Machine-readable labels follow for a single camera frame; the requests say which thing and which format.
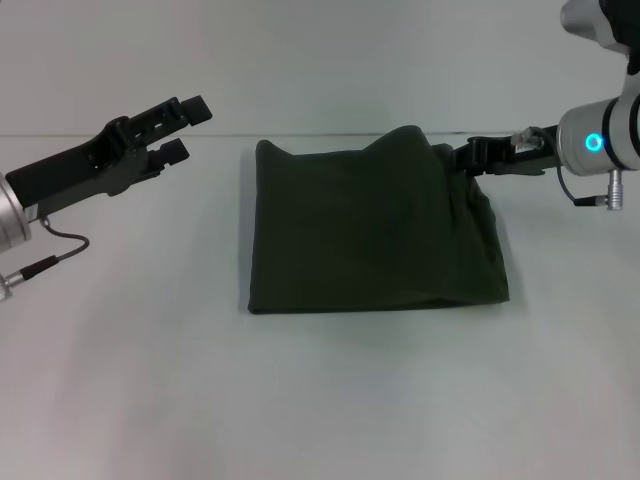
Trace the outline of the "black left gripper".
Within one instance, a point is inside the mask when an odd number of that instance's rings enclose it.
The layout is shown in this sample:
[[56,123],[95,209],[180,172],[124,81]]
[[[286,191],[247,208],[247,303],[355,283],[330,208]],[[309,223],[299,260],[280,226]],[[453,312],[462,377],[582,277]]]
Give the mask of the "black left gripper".
[[96,195],[115,196],[145,176],[159,176],[166,166],[187,160],[181,139],[158,150],[147,146],[213,117],[201,96],[171,98],[129,120],[109,122],[84,144],[21,167],[6,180],[24,209],[48,216]]

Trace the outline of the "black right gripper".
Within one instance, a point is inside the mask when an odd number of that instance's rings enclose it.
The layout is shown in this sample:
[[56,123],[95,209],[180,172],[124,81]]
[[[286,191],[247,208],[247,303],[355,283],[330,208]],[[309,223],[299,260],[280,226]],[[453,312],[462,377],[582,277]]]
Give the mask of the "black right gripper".
[[494,160],[500,159],[500,139],[470,137],[465,145],[452,151],[452,169],[467,176],[541,176],[561,165],[557,153],[557,131],[557,125],[527,127],[511,137],[506,157],[496,163]]

